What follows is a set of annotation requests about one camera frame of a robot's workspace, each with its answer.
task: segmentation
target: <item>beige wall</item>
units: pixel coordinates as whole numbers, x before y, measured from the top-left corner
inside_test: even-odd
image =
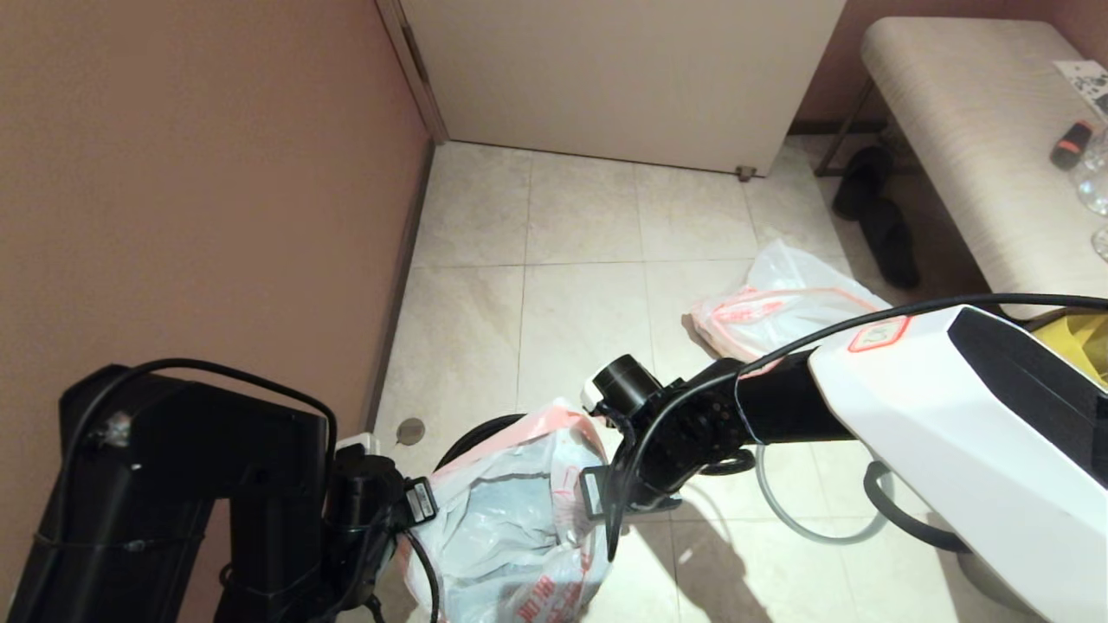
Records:
[[[2,603],[54,402],[104,364],[211,358],[361,426],[425,141],[371,0],[0,6]]]
[[[797,113],[798,121],[841,121],[865,82],[862,34],[888,16],[1039,20],[1054,24],[1081,53],[1108,65],[1108,0],[847,0]],[[880,98],[860,119],[881,120]]]

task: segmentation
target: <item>black slipper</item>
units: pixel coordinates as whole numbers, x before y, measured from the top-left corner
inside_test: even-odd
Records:
[[[860,211],[881,196],[892,170],[893,154],[889,150],[876,146],[860,150],[847,164],[831,210],[840,218],[858,221]]]
[[[912,255],[912,232],[900,207],[889,200],[871,201],[861,210],[859,224],[881,276],[902,289],[920,285],[920,270]]]

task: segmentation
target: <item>plastic bag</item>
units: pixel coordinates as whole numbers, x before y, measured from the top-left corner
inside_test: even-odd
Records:
[[[889,304],[814,255],[774,241],[755,258],[746,285],[697,303],[689,314],[717,353],[752,361],[771,350]]]
[[[578,476],[606,463],[592,421],[560,401],[431,474],[439,515],[413,532],[439,576],[441,620],[576,621],[608,572]],[[423,568],[406,554],[406,583],[430,610]]]

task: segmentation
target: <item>tile floor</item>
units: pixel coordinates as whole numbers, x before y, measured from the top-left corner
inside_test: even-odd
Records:
[[[664,382],[710,356],[681,315],[740,282],[777,237],[810,251],[891,303],[984,290],[923,176],[894,178],[920,242],[924,285],[881,283],[855,224],[827,204],[817,180],[821,141],[790,137],[772,175],[733,176],[451,143],[435,153],[413,267],[376,431],[392,446],[404,418],[425,438],[388,453],[428,473],[480,421],[577,396],[596,368],[633,354]],[[935,249],[945,249],[936,253]],[[614,450],[618,436],[605,431]],[[814,529],[845,533],[873,513],[861,491],[856,442],[774,447],[767,468],[782,503]],[[628,527],[586,622],[1030,621],[968,585],[956,562],[895,529],[852,548],[790,532],[752,474],[696,477],[669,515]],[[905,487],[903,508],[927,517]],[[425,621],[390,570],[388,621]],[[348,620],[360,620],[365,613]]]

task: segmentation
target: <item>baseboard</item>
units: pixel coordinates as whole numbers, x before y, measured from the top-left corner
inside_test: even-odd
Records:
[[[389,371],[389,358],[392,356],[392,343],[397,337],[397,325],[400,323],[400,307],[404,302],[404,287],[408,285],[408,273],[411,270],[412,254],[416,252],[416,235],[419,234],[419,219],[423,214],[423,200],[427,197],[427,185],[431,178],[431,163],[434,160],[434,141],[428,141],[423,155],[423,168],[420,173],[419,190],[408,210],[404,222],[403,237],[400,242],[400,257],[397,272],[392,279],[392,292],[389,294],[389,314],[386,317],[384,335],[379,343],[377,375],[371,379],[369,397],[366,402],[366,418],[362,430],[372,431],[377,425],[377,410],[381,407],[381,392],[384,391],[384,375]]]
[[[789,134],[838,134],[841,121],[793,121]],[[888,121],[860,120],[850,124],[848,134],[875,134],[889,125]]]

